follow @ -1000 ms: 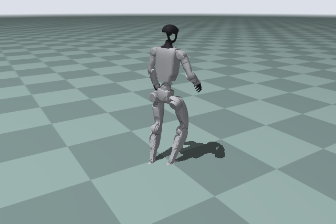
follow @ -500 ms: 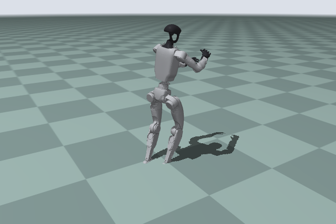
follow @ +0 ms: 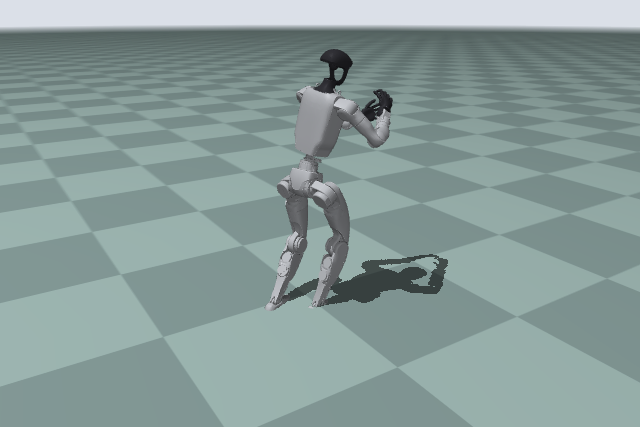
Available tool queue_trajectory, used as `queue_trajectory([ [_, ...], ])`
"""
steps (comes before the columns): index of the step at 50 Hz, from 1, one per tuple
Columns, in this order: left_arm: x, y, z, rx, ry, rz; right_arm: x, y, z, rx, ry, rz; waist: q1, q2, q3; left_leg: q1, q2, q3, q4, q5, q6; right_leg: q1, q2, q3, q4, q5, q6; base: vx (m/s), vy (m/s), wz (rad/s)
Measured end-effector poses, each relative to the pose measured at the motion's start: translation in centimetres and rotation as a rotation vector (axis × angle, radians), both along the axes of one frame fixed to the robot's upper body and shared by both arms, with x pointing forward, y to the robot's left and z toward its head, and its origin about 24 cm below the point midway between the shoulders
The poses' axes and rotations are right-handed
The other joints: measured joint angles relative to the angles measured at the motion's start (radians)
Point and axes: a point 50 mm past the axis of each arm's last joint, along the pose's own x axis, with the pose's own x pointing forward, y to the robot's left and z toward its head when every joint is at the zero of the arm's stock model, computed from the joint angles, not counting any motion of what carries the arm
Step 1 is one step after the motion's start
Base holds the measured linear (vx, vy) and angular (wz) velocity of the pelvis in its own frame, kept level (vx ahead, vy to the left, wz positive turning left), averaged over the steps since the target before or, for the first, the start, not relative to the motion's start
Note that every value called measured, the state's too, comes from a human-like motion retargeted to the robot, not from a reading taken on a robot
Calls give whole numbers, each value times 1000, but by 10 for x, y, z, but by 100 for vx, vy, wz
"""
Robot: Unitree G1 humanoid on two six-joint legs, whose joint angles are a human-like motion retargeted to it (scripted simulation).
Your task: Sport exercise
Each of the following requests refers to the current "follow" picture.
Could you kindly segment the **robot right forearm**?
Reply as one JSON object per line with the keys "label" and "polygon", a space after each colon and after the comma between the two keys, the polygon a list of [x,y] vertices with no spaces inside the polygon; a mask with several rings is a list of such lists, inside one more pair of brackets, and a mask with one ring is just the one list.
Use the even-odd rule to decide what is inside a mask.
{"label": "robot right forearm", "polygon": [[383,141],[386,141],[389,137],[390,116],[391,114],[385,109],[383,109],[381,116],[376,116],[375,130],[378,129],[377,135]]}

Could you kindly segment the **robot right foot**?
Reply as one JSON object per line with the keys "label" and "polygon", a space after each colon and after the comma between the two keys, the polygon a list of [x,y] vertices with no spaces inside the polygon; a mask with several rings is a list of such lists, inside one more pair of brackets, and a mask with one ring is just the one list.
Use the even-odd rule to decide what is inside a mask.
{"label": "robot right foot", "polygon": [[[327,303],[328,303],[328,300],[327,300],[327,299],[325,299],[325,301],[324,301],[324,305],[325,305],[325,304],[327,304]],[[313,304],[313,307],[315,307],[315,305],[316,305],[316,302]],[[312,306],[309,306],[308,308],[313,308],[313,307],[312,307]]]}

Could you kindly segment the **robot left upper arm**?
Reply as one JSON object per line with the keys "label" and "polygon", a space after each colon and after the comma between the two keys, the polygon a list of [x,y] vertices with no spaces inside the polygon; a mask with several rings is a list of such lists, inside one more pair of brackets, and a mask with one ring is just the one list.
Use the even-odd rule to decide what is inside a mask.
{"label": "robot left upper arm", "polygon": [[300,103],[301,103],[302,95],[303,95],[304,91],[305,91],[308,87],[311,87],[311,86],[306,86],[306,87],[302,88],[301,90],[299,90],[299,91],[296,93],[296,97],[297,97],[297,99],[298,99],[298,101],[299,101]]}

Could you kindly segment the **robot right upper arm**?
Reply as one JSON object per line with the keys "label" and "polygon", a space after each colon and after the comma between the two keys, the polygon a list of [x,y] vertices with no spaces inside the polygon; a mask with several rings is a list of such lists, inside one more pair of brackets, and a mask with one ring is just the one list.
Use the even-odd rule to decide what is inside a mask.
{"label": "robot right upper arm", "polygon": [[378,148],[387,141],[383,141],[378,137],[378,129],[375,130],[373,128],[371,122],[361,112],[358,104],[353,100],[340,98],[335,102],[334,108],[338,117],[343,121],[351,123],[353,127],[367,139],[368,144],[372,148]]}

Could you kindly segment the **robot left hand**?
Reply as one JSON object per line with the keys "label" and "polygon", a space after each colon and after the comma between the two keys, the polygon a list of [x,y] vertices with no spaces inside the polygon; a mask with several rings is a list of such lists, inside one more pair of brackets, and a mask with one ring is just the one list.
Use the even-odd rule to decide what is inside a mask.
{"label": "robot left hand", "polygon": [[375,112],[376,112],[376,111],[378,111],[378,108],[379,108],[379,107],[378,107],[378,108],[376,108],[376,109],[374,109],[374,108],[375,108],[375,107],[377,107],[377,106],[379,106],[379,103],[378,103],[378,104],[373,105],[372,107],[369,107],[369,106],[370,106],[372,103],[374,103],[375,101],[376,101],[376,99],[371,100],[371,101],[370,101],[370,102],[365,106],[365,108],[364,108],[364,109],[362,109],[362,111],[361,111],[361,112],[366,116],[366,118],[367,118],[369,121],[374,121],[374,120],[376,120],[376,119],[377,119],[377,118],[375,117],[375,116],[377,115],[377,113],[375,113]]}

